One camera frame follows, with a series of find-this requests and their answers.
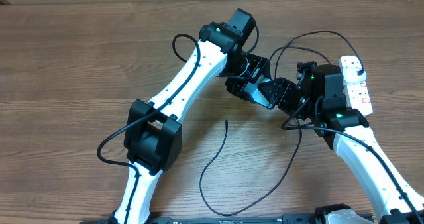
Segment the blue Galaxy smartphone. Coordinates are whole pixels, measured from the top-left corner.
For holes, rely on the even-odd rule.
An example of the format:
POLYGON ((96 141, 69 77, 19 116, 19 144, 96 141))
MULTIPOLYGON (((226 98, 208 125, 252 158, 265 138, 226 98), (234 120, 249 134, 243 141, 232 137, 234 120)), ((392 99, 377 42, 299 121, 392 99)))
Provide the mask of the blue Galaxy smartphone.
POLYGON ((269 82, 268 78, 260 78, 256 83, 247 83, 244 91, 249 94, 250 102, 253 104, 261 105, 269 110, 273 109, 273 105, 264 97, 264 95, 259 91, 258 86, 262 82, 269 82))

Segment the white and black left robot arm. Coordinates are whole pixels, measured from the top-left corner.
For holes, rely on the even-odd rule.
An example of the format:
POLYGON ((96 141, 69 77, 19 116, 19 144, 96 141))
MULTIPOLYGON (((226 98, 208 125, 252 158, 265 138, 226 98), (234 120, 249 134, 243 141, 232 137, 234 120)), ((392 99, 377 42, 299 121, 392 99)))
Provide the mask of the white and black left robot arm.
POLYGON ((163 172, 182 149, 182 123, 199 94, 216 76, 227 79, 229 92, 269 108, 258 84, 270 79, 268 60, 242 47, 258 26, 253 16, 237 9, 228 22, 204 25, 193 38, 194 51, 172 81, 149 102, 137 99, 127 125, 107 137, 124 134, 129 176, 122 202, 106 223, 146 223, 150 202, 163 172))

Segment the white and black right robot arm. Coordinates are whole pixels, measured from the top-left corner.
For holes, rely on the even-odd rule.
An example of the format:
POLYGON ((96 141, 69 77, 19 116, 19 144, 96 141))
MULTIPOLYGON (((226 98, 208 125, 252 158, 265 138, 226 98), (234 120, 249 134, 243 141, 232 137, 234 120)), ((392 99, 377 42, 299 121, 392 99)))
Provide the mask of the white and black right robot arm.
POLYGON ((367 195, 379 223, 422 223, 423 196, 400 175, 378 145, 366 117, 348 107, 343 72, 332 64, 300 62, 297 84, 276 78, 259 84, 261 94, 291 118, 308 118, 350 168, 367 195))

